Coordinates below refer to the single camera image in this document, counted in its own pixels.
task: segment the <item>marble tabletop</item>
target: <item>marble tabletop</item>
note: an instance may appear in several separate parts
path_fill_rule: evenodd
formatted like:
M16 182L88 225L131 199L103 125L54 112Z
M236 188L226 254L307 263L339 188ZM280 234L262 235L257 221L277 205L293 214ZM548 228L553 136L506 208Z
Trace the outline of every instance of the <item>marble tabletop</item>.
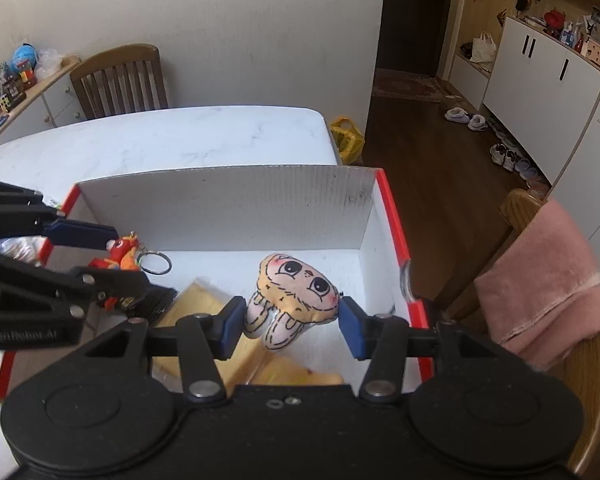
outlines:
M312 110L172 108L71 124L7 142L0 146L0 181L62 202L75 182L118 174L339 161L324 118ZM0 478L15 468L0 430Z

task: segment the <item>white tote bag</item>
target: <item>white tote bag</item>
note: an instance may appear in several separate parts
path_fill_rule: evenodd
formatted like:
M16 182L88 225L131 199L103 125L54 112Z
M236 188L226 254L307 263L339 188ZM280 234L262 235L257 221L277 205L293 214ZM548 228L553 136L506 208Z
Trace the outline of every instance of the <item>white tote bag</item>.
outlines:
M474 63L491 63L496 59L496 46L491 34L483 32L480 38L474 38L474 48L471 52L471 61Z

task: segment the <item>cartoon character pillow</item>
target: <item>cartoon character pillow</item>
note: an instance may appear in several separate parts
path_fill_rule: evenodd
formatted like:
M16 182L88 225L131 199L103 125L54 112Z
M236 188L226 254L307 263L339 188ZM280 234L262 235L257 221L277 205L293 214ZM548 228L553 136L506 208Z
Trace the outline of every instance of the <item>cartoon character pillow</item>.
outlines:
M286 348L311 325L338 317L337 289L312 266L288 254L262 260L256 286L244 333L251 339L264 334L264 346L271 351Z

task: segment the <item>keychain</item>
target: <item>keychain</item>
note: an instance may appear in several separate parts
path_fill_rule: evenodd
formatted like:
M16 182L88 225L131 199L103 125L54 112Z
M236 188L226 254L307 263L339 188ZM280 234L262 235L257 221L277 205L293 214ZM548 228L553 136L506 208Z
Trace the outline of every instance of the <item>keychain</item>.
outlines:
M119 269L119 270L144 270L148 274L161 276L167 274L173 269L170 258L159 251L150 251L144 247L135 232L131 231L129 236L123 236L117 240L107 242L107 251L109 258L94 258L89 263L89 267L96 269ZM142 259L149 254L160 256L167 262L166 270L151 270L142 266ZM126 310L133 306L140 298L105 298L102 307L105 310Z

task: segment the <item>door handle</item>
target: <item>door handle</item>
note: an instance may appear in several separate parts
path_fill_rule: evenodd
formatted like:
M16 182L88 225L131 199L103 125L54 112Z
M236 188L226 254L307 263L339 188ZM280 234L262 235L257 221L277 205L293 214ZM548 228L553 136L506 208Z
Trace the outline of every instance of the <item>door handle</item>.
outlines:
M564 65L562 66L562 73L560 74L560 81L563 80L564 78L564 73L567 71L567 66L569 65L569 60L565 59L564 60Z

